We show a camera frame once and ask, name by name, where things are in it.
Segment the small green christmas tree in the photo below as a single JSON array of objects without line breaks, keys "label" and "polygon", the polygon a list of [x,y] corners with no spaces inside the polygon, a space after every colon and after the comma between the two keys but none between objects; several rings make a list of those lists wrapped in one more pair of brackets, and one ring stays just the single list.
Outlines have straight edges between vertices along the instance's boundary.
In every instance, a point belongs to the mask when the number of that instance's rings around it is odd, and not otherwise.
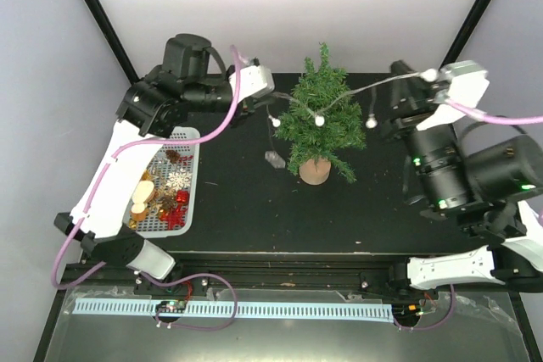
[{"label": "small green christmas tree", "polygon": [[275,137],[291,143],[287,169],[294,175],[309,159],[326,159],[347,182],[356,181],[351,165],[338,156],[343,149],[366,148],[360,104],[348,96],[347,73],[330,62],[322,42],[319,61],[305,58],[305,71],[289,94],[293,100],[278,119]]}]

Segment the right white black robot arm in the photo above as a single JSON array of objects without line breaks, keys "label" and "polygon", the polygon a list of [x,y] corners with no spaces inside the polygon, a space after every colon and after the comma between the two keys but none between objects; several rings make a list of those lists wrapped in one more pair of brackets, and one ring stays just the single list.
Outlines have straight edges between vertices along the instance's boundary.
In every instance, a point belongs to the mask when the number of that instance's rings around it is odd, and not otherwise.
[{"label": "right white black robot arm", "polygon": [[542,290],[542,226],[529,200],[542,193],[542,150],[526,119],[491,116],[478,107],[489,87],[473,61],[417,72],[391,64],[386,139],[406,146],[408,166],[428,207],[423,216],[454,220],[479,248],[433,258],[410,257],[385,276],[388,291],[449,285]]}]

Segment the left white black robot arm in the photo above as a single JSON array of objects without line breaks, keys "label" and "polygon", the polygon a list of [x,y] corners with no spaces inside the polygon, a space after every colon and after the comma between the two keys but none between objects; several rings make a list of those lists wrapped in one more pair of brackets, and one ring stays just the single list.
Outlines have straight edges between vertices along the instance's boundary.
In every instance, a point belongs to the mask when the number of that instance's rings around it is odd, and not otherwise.
[{"label": "left white black robot arm", "polygon": [[180,142],[199,146],[271,102],[275,89],[271,70],[257,58],[242,58],[237,50],[232,59],[233,65],[226,67],[202,36],[177,34],[166,42],[162,62],[132,84],[121,100],[91,184],[71,211],[55,217],[54,225],[66,237],[57,261],[77,241],[99,265],[125,266],[152,277],[163,293],[181,286],[182,273],[174,258],[130,229],[125,211],[151,159],[163,146],[176,144],[171,136],[189,114],[224,116],[208,135]]}]

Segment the terracotta tree pot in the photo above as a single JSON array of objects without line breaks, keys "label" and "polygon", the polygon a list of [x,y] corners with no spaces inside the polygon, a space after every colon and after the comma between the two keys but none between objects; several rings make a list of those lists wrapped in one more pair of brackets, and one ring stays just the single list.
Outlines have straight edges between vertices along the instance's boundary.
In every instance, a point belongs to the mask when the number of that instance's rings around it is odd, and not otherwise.
[{"label": "terracotta tree pot", "polygon": [[308,185],[318,186],[328,179],[331,168],[326,159],[309,159],[299,167],[299,177]]}]

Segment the pine cone ornament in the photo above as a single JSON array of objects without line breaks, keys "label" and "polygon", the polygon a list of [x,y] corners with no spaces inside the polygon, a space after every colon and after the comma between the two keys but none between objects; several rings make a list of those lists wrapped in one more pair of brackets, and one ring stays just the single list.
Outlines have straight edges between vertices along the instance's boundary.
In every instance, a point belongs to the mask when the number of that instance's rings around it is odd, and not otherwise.
[{"label": "pine cone ornament", "polygon": [[181,155],[176,150],[168,149],[165,151],[165,156],[171,164],[177,164],[181,158]]}]

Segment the white snowflake ornament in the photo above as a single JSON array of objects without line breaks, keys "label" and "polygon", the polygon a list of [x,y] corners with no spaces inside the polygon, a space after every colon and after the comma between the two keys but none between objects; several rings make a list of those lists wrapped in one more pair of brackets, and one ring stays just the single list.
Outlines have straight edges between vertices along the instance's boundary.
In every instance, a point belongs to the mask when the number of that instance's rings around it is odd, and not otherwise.
[{"label": "white snowflake ornament", "polygon": [[182,190],[191,186],[192,173],[181,169],[172,171],[166,177],[165,185],[170,189]]}]

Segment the red gift box ornament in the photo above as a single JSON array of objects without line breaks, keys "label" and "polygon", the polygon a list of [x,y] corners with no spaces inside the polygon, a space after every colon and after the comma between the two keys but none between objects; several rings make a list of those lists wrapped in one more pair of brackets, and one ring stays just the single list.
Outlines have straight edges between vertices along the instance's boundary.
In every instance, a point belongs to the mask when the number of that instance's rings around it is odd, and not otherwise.
[{"label": "red gift box ornament", "polygon": [[190,195],[188,191],[179,190],[176,192],[176,202],[180,205],[188,205]]}]

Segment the white plastic basket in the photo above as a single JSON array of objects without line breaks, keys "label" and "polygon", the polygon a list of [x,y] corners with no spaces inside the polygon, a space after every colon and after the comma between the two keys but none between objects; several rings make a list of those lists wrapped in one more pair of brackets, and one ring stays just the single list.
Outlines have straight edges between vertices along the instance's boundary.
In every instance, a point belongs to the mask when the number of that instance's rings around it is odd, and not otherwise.
[{"label": "white plastic basket", "polygon": [[[168,149],[176,150],[181,155],[177,164],[171,164],[165,156],[165,151]],[[155,194],[148,203],[148,214],[143,221],[138,222],[138,232],[147,239],[151,238],[167,238],[180,236],[190,229],[193,220],[193,209],[196,201],[196,185],[199,169],[199,145],[164,145],[153,158],[148,162],[146,170],[143,172],[145,181],[152,181],[155,186]],[[172,171],[187,170],[192,173],[191,186],[184,191],[188,191],[190,199],[188,202],[188,211],[185,215],[186,225],[181,229],[174,231],[166,230],[166,223],[159,220],[159,211],[161,209],[169,209],[178,205],[176,202],[176,192],[179,190],[170,189],[165,185],[166,177]],[[130,202],[126,208],[123,220],[128,225],[128,220],[131,218]]]}]

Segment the red snowflake ornament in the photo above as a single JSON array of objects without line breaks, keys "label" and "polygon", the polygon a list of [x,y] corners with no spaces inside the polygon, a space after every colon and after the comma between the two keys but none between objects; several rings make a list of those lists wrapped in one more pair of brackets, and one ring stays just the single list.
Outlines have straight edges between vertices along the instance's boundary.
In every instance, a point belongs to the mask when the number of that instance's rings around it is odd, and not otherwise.
[{"label": "red snowflake ornament", "polygon": [[184,203],[179,203],[175,207],[161,209],[159,211],[159,220],[166,223],[167,231],[181,229],[186,225],[185,215],[187,211],[188,206]]}]

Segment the wooden slice ornament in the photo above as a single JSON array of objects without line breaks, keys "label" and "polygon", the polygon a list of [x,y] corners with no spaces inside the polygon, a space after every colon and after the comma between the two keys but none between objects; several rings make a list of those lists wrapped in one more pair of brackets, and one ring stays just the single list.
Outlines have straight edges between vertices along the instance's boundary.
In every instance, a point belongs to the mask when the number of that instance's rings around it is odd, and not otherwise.
[{"label": "wooden slice ornament", "polygon": [[143,221],[148,214],[148,203],[154,197],[155,186],[152,181],[140,181],[132,194],[131,218]]}]

